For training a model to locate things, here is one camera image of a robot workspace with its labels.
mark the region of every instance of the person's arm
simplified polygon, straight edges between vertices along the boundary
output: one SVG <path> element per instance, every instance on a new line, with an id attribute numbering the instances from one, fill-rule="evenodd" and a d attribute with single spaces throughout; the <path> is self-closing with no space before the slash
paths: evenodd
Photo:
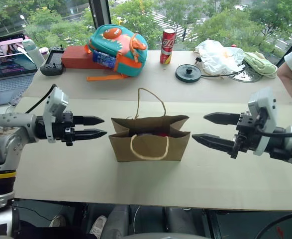
<path id="1" fill-rule="evenodd" d="M 286 64 L 286 62 L 281 65 L 277 70 L 277 76 L 281 79 L 287 92 L 292 97 L 292 70 Z"/>

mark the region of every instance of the floor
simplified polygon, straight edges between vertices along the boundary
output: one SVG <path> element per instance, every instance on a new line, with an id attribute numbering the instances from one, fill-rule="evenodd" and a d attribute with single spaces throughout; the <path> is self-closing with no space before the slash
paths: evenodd
<path id="1" fill-rule="evenodd" d="M 37 227 L 48 227 L 49 220 L 58 214 L 65 216 L 68 223 L 73 223 L 75 208 L 71 206 L 35 200 L 16 200 L 14 205 L 35 210 L 47 218 L 42 218 L 33 211 L 19 208 L 20 219 Z M 100 215 L 107 217 L 114 206 L 110 204 L 88 204 L 82 229 L 88 233 L 97 217 Z M 137 208 L 138 206 L 130 207 L 131 215 L 135 215 Z M 166 228 L 162 223 L 164 221 L 162 211 L 162 207 L 140 207 L 135 220 L 136 233 L 165 232 Z M 198 235 L 211 238 L 204 210 L 191 209 L 187 213 L 191 214 Z M 253 239 L 265 225 L 288 213 L 290 212 L 218 212 L 217 219 L 222 239 Z M 129 232 L 133 233 L 132 224 Z M 273 227 L 264 234 L 262 239 L 292 239 L 292 219 Z"/>

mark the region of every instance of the laptop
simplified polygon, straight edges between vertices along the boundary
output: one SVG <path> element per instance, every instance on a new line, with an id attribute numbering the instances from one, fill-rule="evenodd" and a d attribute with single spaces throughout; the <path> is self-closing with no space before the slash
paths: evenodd
<path id="1" fill-rule="evenodd" d="M 0 37 L 0 105 L 15 105 L 37 71 L 22 46 L 23 39 L 24 34 Z"/>

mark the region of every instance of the dinosaur backpack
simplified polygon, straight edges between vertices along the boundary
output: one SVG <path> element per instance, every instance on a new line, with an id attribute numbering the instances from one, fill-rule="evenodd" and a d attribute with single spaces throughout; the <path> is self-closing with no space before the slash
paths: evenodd
<path id="1" fill-rule="evenodd" d="M 113 68 L 119 74 L 87 77 L 88 81 L 121 79 L 137 76 L 145 65 L 147 42 L 138 33 L 115 24 L 97 28 L 85 46 L 93 53 L 93 61 Z"/>

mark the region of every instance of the white plastic bag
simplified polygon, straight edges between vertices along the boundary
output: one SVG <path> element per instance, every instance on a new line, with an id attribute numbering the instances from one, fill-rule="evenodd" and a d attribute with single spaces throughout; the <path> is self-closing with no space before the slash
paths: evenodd
<path id="1" fill-rule="evenodd" d="M 200 54 L 203 69 L 210 75 L 238 72 L 245 66 L 238 66 L 244 59 L 241 48 L 224 47 L 218 41 L 205 40 L 195 48 L 195 52 Z"/>

